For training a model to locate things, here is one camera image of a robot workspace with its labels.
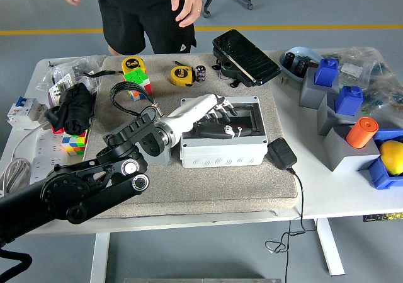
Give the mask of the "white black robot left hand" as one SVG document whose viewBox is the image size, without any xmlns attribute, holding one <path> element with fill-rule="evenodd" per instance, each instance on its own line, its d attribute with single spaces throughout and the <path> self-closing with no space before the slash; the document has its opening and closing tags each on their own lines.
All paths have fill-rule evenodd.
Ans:
<svg viewBox="0 0 403 283">
<path fill-rule="evenodd" d="M 204 117 L 218 118 L 220 113 L 225 123 L 200 122 Z M 171 144 L 175 145 L 181 139 L 182 134 L 196 129 L 196 136 L 212 139 L 233 139 L 235 137 L 249 136 L 253 133 L 250 128 L 232 127 L 229 125 L 230 118 L 227 115 L 231 113 L 236 116 L 237 113 L 230 103 L 223 96 L 215 94 L 206 94 L 193 98 L 175 109 L 166 117 L 162 117 L 156 126 L 158 126 L 169 139 Z"/>
</svg>

